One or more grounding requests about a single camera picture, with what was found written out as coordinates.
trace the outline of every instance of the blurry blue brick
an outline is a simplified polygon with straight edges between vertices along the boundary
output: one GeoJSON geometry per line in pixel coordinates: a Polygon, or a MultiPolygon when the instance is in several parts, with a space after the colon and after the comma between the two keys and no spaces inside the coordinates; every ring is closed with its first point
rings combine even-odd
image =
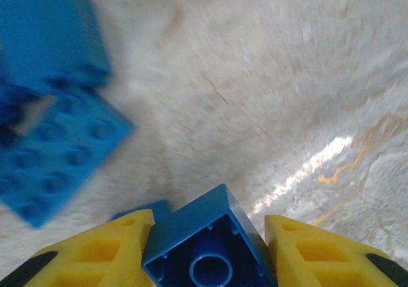
{"type": "Polygon", "coordinates": [[[166,219],[168,216],[171,215],[171,210],[170,210],[170,205],[168,203],[167,200],[160,200],[157,202],[153,202],[150,204],[146,204],[146,205],[142,205],[139,207],[135,207],[133,209],[129,209],[125,212],[120,212],[114,216],[112,216],[112,218],[110,218],[110,220],[115,220],[119,217],[125,216],[131,212],[136,212],[137,210],[141,210],[141,209],[151,209],[153,210],[153,215],[154,215],[154,221],[160,222],[163,221],[164,219],[166,219]]]}
{"type": "Polygon", "coordinates": [[[36,97],[24,87],[0,83],[0,104],[14,105],[23,101],[31,101],[36,97]]]}
{"type": "Polygon", "coordinates": [[[13,84],[50,93],[110,73],[90,0],[0,0],[0,40],[13,84]]]}
{"type": "Polygon", "coordinates": [[[7,105],[0,102],[0,126],[16,124],[23,118],[23,111],[18,105],[7,105]]]}
{"type": "Polygon", "coordinates": [[[142,267],[157,287],[274,287],[263,239],[221,184],[156,223],[142,267]]]}
{"type": "Polygon", "coordinates": [[[3,51],[0,50],[0,87],[3,84],[6,84],[6,83],[7,83],[7,81],[6,81],[6,68],[5,68],[5,65],[4,65],[3,51]]]}
{"type": "Polygon", "coordinates": [[[73,89],[0,159],[0,197],[33,227],[47,222],[129,133],[97,94],[73,89]]]}
{"type": "Polygon", "coordinates": [[[9,128],[0,126],[0,157],[5,149],[9,148],[15,141],[17,135],[9,128]]]}

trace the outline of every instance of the stacked blue bricks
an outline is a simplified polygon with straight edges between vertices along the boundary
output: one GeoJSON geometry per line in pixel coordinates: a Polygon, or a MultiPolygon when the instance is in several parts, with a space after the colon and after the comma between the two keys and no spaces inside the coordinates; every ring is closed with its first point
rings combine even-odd
{"type": "Polygon", "coordinates": [[[133,129],[94,87],[111,74],[90,0],[0,0],[0,199],[33,227],[133,129]],[[27,103],[55,101],[26,136],[27,103]]]}

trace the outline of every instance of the white fluffy rug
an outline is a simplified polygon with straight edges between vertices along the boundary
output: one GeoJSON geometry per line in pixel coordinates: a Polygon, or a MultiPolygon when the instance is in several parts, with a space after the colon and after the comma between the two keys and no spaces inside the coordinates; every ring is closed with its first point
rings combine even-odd
{"type": "Polygon", "coordinates": [[[260,233],[282,214],[408,267],[408,0],[95,2],[116,73],[101,93],[138,130],[43,229],[1,206],[0,278],[222,182],[260,233]]]}

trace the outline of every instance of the black rubber pad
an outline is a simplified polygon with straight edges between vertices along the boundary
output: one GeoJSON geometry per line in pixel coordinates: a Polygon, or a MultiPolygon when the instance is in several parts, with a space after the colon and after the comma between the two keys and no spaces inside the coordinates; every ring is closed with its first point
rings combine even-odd
{"type": "Polygon", "coordinates": [[[0,287],[23,287],[57,254],[56,251],[50,251],[26,260],[19,268],[0,281],[0,287]]]}
{"type": "Polygon", "coordinates": [[[408,287],[408,271],[393,260],[370,253],[366,257],[399,287],[408,287]]]}

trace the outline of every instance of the lego stud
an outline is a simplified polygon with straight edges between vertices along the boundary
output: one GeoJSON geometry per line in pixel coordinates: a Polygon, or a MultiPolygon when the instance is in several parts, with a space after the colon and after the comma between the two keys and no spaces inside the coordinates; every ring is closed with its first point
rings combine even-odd
{"type": "Polygon", "coordinates": [[[46,193],[53,195],[61,191],[66,186],[67,178],[61,172],[54,172],[47,175],[43,180],[43,188],[46,193]]]}
{"type": "Polygon", "coordinates": [[[112,123],[109,121],[98,120],[91,126],[91,137],[96,140],[104,140],[110,137],[113,132],[112,123]]]}
{"type": "Polygon", "coordinates": [[[27,221],[32,220],[41,212],[43,206],[43,202],[39,200],[33,200],[31,202],[25,203],[20,208],[21,216],[27,221]]]}
{"type": "Polygon", "coordinates": [[[14,140],[17,138],[17,135],[4,126],[0,126],[0,147],[10,146],[14,140]]]}
{"type": "Polygon", "coordinates": [[[59,106],[61,112],[66,115],[76,115],[83,113],[81,99],[71,94],[65,94],[63,97],[61,97],[59,106]]]}
{"type": "Polygon", "coordinates": [[[200,232],[193,259],[190,264],[190,278],[197,287],[224,287],[232,278],[232,265],[227,245],[222,241],[222,232],[200,232]]]}
{"type": "Polygon", "coordinates": [[[14,153],[11,162],[14,168],[19,170],[27,170],[38,165],[39,159],[40,155],[37,151],[24,149],[14,153]]]}
{"type": "Polygon", "coordinates": [[[90,158],[91,152],[85,147],[75,147],[68,151],[66,160],[71,166],[82,166],[90,158]]]}
{"type": "Polygon", "coordinates": [[[0,197],[7,195],[13,189],[13,182],[9,178],[0,179],[0,197]]]}
{"type": "Polygon", "coordinates": [[[61,128],[56,124],[45,122],[38,126],[37,135],[42,142],[54,142],[61,134],[61,128]]]}
{"type": "Polygon", "coordinates": [[[98,86],[103,84],[107,74],[107,70],[102,70],[92,64],[86,64],[81,67],[75,67],[69,73],[69,78],[79,85],[98,86]]]}
{"type": "Polygon", "coordinates": [[[54,92],[65,91],[69,84],[63,78],[54,78],[48,81],[49,86],[54,92]]]}

